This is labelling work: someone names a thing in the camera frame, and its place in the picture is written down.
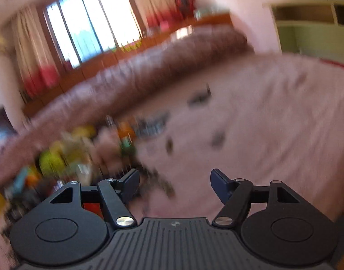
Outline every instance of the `red component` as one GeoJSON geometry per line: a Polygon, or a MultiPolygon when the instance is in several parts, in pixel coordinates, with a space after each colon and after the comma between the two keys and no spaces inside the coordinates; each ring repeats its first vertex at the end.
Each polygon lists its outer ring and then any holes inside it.
{"type": "Polygon", "coordinates": [[[97,214],[101,219],[104,219],[101,207],[98,203],[83,203],[83,208],[97,214]]]}

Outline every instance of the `stuffed toy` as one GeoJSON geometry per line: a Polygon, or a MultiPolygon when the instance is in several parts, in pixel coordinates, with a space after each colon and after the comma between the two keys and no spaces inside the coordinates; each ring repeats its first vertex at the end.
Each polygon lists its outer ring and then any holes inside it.
{"type": "Polygon", "coordinates": [[[93,148],[89,138],[62,132],[62,144],[62,155],[69,165],[89,162],[90,150],[93,148]]]}
{"type": "Polygon", "coordinates": [[[114,127],[104,127],[90,147],[90,156],[94,164],[106,166],[109,172],[122,168],[121,149],[118,131],[114,127]]]}

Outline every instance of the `window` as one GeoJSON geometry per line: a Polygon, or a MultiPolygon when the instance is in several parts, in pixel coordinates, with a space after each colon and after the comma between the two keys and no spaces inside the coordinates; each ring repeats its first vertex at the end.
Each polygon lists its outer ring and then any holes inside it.
{"type": "Polygon", "coordinates": [[[129,0],[58,0],[45,17],[61,59],[74,68],[140,39],[129,0]]]}

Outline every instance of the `plush toy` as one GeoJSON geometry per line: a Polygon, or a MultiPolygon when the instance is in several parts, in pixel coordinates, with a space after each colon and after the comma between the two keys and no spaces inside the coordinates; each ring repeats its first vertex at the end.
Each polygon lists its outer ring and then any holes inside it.
{"type": "Polygon", "coordinates": [[[94,164],[105,165],[109,172],[121,168],[120,140],[116,128],[102,128],[93,144],[90,148],[90,156],[94,164]]]}
{"type": "Polygon", "coordinates": [[[59,175],[65,169],[65,163],[58,153],[45,151],[39,157],[39,167],[43,176],[59,175]]]}
{"type": "Polygon", "coordinates": [[[74,128],[71,134],[75,137],[93,138],[97,134],[97,132],[92,125],[86,125],[74,128]]]}
{"type": "Polygon", "coordinates": [[[76,162],[89,162],[90,149],[93,147],[89,138],[63,132],[62,144],[62,154],[69,165],[76,162]]]}

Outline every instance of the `pink bedsheet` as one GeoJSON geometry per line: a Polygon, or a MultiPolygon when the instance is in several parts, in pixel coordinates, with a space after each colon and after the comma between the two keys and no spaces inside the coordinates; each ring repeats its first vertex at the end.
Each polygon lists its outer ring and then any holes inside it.
{"type": "MultiPolygon", "coordinates": [[[[214,168],[255,185],[281,180],[332,220],[344,209],[344,69],[298,55],[246,55],[197,72],[128,114],[166,109],[166,132],[139,143],[138,155],[172,182],[176,197],[153,191],[148,216],[211,220],[223,206],[210,186],[214,168]],[[188,107],[206,83],[211,101],[188,107]],[[221,149],[211,145],[219,131],[221,149]]],[[[137,201],[132,213],[141,218],[146,207],[137,201]]]]}

